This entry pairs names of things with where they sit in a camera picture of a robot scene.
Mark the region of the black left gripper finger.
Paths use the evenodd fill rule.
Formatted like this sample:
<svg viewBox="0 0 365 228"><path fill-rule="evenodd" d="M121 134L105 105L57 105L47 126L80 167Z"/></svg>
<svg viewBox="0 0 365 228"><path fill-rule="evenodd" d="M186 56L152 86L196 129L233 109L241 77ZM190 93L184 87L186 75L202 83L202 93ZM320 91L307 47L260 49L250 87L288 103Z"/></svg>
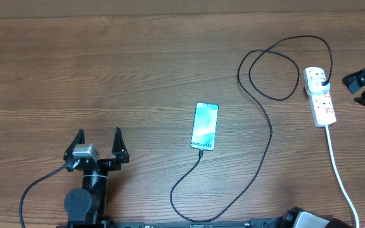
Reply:
<svg viewBox="0 0 365 228"><path fill-rule="evenodd" d="M83 129L80 129L78 131L76 137L74 138L74 140L70 143L68 148L65 150L63 157L68 158L68 157L72 156L72 153L73 153L76 145L84 144L84 143L85 143L85 133L84 133Z"/></svg>
<svg viewBox="0 0 365 228"><path fill-rule="evenodd" d="M116 156L116 158L128 158L129 153L127 151L127 148L125 146L123 137L122 137L122 131L119 127L115 128L115 137L113 140L113 146L112 146L112 154Z"/></svg>

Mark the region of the blue smartphone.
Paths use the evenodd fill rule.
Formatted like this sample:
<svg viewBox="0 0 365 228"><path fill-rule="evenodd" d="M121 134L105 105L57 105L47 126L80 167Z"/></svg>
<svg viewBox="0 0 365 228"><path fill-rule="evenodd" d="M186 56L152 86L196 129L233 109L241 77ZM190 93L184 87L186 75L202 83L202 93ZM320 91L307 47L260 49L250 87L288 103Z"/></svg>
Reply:
<svg viewBox="0 0 365 228"><path fill-rule="evenodd" d="M191 148L204 151L214 150L218 112L219 106L217 104L196 104Z"/></svg>

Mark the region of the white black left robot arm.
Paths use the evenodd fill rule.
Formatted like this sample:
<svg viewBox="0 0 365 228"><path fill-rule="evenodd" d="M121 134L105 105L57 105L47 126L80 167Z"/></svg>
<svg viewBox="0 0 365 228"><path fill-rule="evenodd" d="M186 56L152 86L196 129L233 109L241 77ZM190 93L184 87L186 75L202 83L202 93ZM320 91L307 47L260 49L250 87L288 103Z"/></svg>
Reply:
<svg viewBox="0 0 365 228"><path fill-rule="evenodd" d="M121 169L129 162L122 131L115 129L112 146L113 158L100 158L93 144L85 143L81 129L63 155L68 172L83 172L82 187L71 190L64 200L68 215L67 227L115 227L110 216L105 215L108 173Z"/></svg>

